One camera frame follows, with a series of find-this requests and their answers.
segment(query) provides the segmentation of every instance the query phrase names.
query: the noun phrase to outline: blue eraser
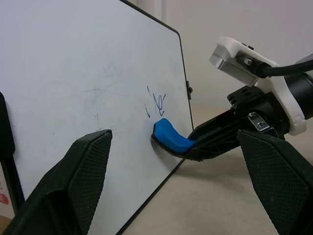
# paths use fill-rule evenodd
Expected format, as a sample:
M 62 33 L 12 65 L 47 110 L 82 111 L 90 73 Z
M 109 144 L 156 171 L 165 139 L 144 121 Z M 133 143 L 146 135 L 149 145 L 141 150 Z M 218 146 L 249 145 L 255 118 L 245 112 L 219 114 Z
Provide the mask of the blue eraser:
M 151 136 L 162 148 L 174 155 L 188 152 L 195 143 L 195 141 L 181 136 L 165 118 L 154 124 Z

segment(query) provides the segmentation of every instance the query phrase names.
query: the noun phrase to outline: floor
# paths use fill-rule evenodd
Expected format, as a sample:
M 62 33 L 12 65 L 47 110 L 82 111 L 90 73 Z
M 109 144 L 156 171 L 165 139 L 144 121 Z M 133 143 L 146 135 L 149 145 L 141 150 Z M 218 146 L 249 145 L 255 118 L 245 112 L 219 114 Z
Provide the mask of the floor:
M 226 111 L 192 107 L 194 125 Z M 313 163 L 313 120 L 287 140 Z M 240 148 L 215 159 L 185 161 L 123 235 L 277 235 L 263 209 Z

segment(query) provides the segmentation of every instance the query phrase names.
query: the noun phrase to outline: white wall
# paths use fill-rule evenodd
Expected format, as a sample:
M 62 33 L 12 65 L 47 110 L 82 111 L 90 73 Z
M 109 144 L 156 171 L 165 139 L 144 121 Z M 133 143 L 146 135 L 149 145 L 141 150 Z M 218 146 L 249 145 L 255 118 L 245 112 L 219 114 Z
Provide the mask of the white wall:
M 208 58 L 220 35 L 251 45 L 280 65 L 313 53 L 312 0 L 164 0 L 163 21 L 179 31 L 192 104 L 229 107 L 243 85 Z

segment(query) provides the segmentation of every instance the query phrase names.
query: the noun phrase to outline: black whiteboard edge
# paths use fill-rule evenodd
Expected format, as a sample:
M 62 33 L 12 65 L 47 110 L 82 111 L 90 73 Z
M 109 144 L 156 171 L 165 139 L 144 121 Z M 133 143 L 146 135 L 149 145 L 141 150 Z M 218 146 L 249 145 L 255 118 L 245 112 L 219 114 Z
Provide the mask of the black whiteboard edge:
M 149 204 L 152 198 L 159 192 L 159 190 L 165 185 L 175 171 L 181 166 L 185 159 L 181 160 L 177 166 L 171 171 L 171 173 L 163 180 L 163 182 L 154 190 L 154 192 L 148 197 L 148 199 L 139 207 L 139 209 L 131 216 L 131 218 L 124 224 L 124 226 L 116 233 L 116 235 L 122 235 L 123 232 L 130 226 L 130 224 L 136 219 L 136 217 L 142 212 L 142 210 Z
M 131 2 L 127 1 L 127 0 L 120 0 L 121 2 L 127 4 L 128 6 L 134 8 L 135 10 L 139 11 L 140 13 L 144 14 L 145 16 L 151 18 L 152 20 L 158 22 L 159 24 L 163 25 L 164 27 L 168 28 L 169 30 L 175 32 L 178 34 L 179 37 L 179 43 L 180 43 L 180 51 L 181 51 L 181 58 L 182 58 L 182 64 L 184 67 L 184 74 L 185 74 L 185 81 L 187 84 L 187 77 L 186 77 L 186 69 L 185 69 L 185 62 L 184 62 L 184 57 L 183 57 L 183 53 L 182 53 L 182 46 L 181 46 L 181 38 L 180 38 L 180 34 L 178 33 L 177 30 L 173 29 L 172 27 L 168 26 L 167 24 L 165 24 L 164 22 L 160 21 L 159 19 L 153 17 L 152 15 L 148 14 L 147 12 L 145 12 L 144 10 L 142 10 L 141 8 L 137 7 L 136 5 L 132 4 Z M 188 103 L 189 103 L 189 111 L 190 111 L 190 119 L 191 119 L 191 125 L 192 125 L 192 129 L 194 129 L 194 124 L 193 124 L 193 120 L 192 120 L 192 114 L 191 114 L 191 107 L 190 107 L 190 100 L 188 99 Z M 125 230 L 130 226 L 130 224 L 136 219 L 136 217 L 141 213 L 141 211 L 148 205 L 148 203 L 152 200 L 152 198 L 158 193 L 158 191 L 165 185 L 165 183 L 169 180 L 169 178 L 175 173 L 175 171 L 181 166 L 181 164 L 185 161 L 181 160 L 180 163 L 177 164 L 177 166 L 171 171 L 171 173 L 169 173 L 169 175 L 163 180 L 163 182 L 156 188 L 156 190 L 154 190 L 154 192 L 148 197 L 148 199 L 139 207 L 139 209 L 131 216 L 131 218 L 123 225 L 123 227 L 116 233 L 116 235 L 121 235 L 123 232 L 125 232 Z

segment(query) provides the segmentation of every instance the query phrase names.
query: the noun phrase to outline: whiteboard frame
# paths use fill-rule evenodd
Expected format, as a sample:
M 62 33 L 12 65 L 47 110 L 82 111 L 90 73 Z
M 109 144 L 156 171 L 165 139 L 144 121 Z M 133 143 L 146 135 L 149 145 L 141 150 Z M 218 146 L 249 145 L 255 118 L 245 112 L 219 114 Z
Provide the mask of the whiteboard frame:
M 189 112 L 190 112 L 190 118 L 191 118 L 191 125 L 192 129 L 194 130 L 194 125 L 193 125 L 193 119 L 192 119 L 192 114 L 191 114 L 191 107 L 190 107 L 190 92 L 188 90 L 187 86 L 187 78 L 186 78 L 186 70 L 185 70 L 185 63 L 184 63 L 184 58 L 183 58 L 183 53 L 182 53 L 182 46 L 181 46 L 181 38 L 175 29 L 171 28 L 164 22 L 158 20 L 157 18 L 153 17 L 152 15 L 148 14 L 147 12 L 143 11 L 136 5 L 132 4 L 131 2 L 127 0 L 120 0 L 121 2 L 125 3 L 129 7 L 132 7 L 133 9 L 137 10 L 141 14 L 149 17 L 150 19 L 156 21 L 157 23 L 161 24 L 162 26 L 168 28 L 169 30 L 173 31 L 176 33 L 179 37 L 179 44 L 180 44 L 180 51 L 181 51 L 181 59 L 182 59 L 182 64 L 183 64 L 183 69 L 184 69 L 184 76 L 185 76 L 185 81 L 186 81 L 186 89 L 187 89 L 187 94 L 188 94 L 188 104 L 189 104 Z M 139 215 L 139 213 L 146 207 L 146 205 L 150 202 L 150 200 L 156 195 L 156 193 L 162 188 L 162 186 L 168 181 L 168 179 L 173 175 L 173 173 L 180 167 L 180 165 L 184 162 L 184 159 L 181 160 L 177 166 L 170 172 L 170 174 L 162 181 L 162 183 L 156 188 L 156 190 L 148 197 L 148 199 L 139 207 L 139 209 L 131 216 L 131 218 L 124 224 L 124 226 L 117 232 L 117 235 L 121 235 L 127 227 L 133 222 L 133 220 Z M 10 159 L 10 161 L 4 161 L 1 163 L 2 168 L 7 169 L 4 174 L 7 182 L 7 186 L 10 191 L 10 198 L 12 205 L 14 207 L 14 212 L 17 213 L 18 210 L 21 208 L 24 200 L 24 195 L 22 192 L 22 187 L 21 183 L 18 177 L 18 172 L 15 167 L 15 162 L 13 157 Z

